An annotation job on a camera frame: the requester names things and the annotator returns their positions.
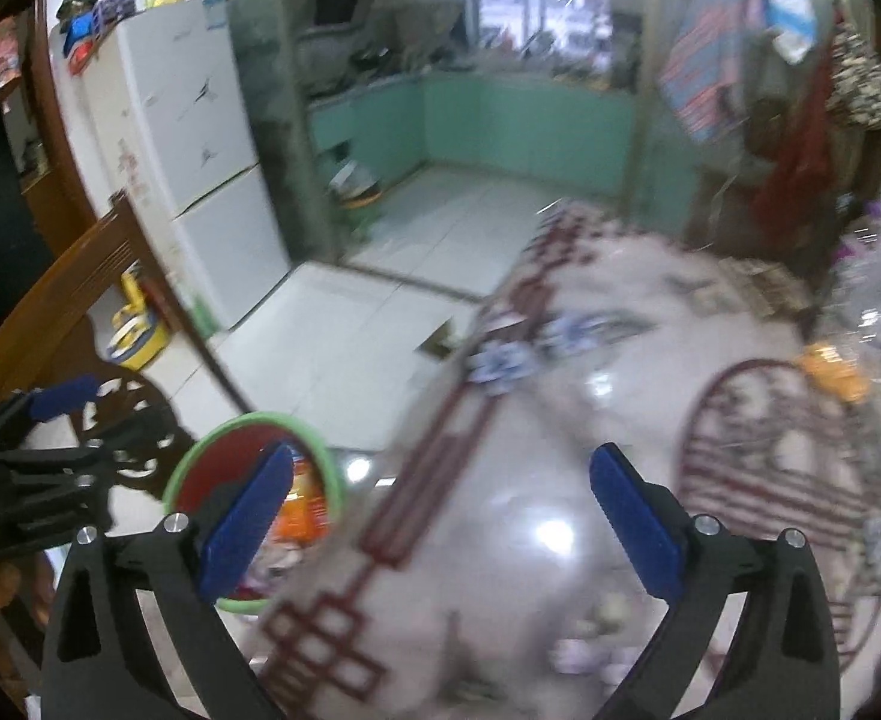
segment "refrigerator door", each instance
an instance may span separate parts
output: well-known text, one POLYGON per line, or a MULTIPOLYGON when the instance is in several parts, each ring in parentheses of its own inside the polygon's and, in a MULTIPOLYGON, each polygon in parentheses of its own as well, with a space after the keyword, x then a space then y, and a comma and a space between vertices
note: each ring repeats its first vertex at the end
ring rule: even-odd
POLYGON ((194 283, 223 328, 240 322, 290 269, 260 167, 172 224, 194 283))
MULTIPOLYGON (((146 145, 133 114, 121 46, 116 38, 109 35, 83 74, 71 82, 79 84, 77 99, 90 112, 111 189, 127 190, 154 254, 168 275, 173 276, 173 281, 183 284, 182 255, 170 229, 170 215, 158 175, 146 157, 146 145)), ((98 204, 107 205, 109 199, 99 197, 98 204)))
POLYGON ((173 218, 257 162, 223 4, 161 5, 117 31, 134 114, 173 218))

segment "hanging towel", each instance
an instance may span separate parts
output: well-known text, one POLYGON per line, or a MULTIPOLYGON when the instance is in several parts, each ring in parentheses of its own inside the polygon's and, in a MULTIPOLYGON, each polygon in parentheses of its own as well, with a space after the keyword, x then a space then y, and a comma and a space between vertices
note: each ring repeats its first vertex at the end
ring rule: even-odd
POLYGON ((744 118, 741 32, 744 0, 691 0, 660 74, 660 91, 697 143, 744 118))
POLYGON ((811 0, 767 0, 767 25, 775 30, 774 49, 797 65, 817 42, 817 18, 811 0))
POLYGON ((831 189, 831 46, 823 49, 801 115, 780 148, 773 172, 757 191, 751 210, 769 244, 789 250, 822 191, 831 189))

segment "wooden door frame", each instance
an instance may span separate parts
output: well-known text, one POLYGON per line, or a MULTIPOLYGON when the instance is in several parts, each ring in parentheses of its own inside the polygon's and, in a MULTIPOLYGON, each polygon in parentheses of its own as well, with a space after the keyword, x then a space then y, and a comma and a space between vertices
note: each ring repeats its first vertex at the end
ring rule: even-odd
POLYGON ((29 42, 31 43, 31 78, 36 97, 37 129, 47 153, 50 165, 56 170, 66 201, 76 213, 83 229, 97 221, 93 205, 84 189, 83 180, 74 162, 74 151, 67 140, 67 130, 60 114, 58 92, 53 84, 53 68, 50 66, 50 44, 47 28, 47 0, 7 0, 0 10, 0 19, 23 11, 31 14, 29 42))

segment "blue cloth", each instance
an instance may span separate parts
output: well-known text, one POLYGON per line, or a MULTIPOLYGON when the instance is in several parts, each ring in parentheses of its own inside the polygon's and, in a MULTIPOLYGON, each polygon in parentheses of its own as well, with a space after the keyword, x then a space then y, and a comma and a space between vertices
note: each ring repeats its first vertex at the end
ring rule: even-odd
POLYGON ((83 16, 74 16, 67 25, 67 34, 64 36, 64 57, 68 57, 74 44, 82 41, 85 37, 94 34, 94 14, 84 13, 83 16))

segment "white floor tile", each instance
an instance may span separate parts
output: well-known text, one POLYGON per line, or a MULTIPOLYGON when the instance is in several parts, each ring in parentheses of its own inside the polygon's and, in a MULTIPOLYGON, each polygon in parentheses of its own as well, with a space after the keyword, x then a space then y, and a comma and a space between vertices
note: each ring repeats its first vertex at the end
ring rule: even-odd
POLYGON ((473 303, 401 287, 351 338, 341 362, 324 372, 298 416, 330 445, 384 448, 439 365, 418 346, 448 319, 463 336, 477 309, 473 303))
POLYGON ((316 263, 300 266, 218 348, 257 409, 290 413, 396 285, 316 263))
POLYGON ((409 275, 481 201, 490 184, 483 173, 428 167, 386 195, 371 242, 348 261, 409 275))
POLYGON ((205 367, 187 380, 172 403, 181 427, 198 439, 240 413, 205 367))
POLYGON ((114 485, 110 489, 110 515, 114 527, 109 536, 128 536, 131 533, 152 531, 164 517, 164 505, 154 496, 141 490, 114 485))
POLYGON ((200 357, 194 347, 183 333, 177 333, 167 348, 141 372, 159 386, 163 394, 173 397, 199 367, 200 357))
POLYGON ((488 295, 564 191, 479 170, 428 167, 388 194, 351 263, 488 295))

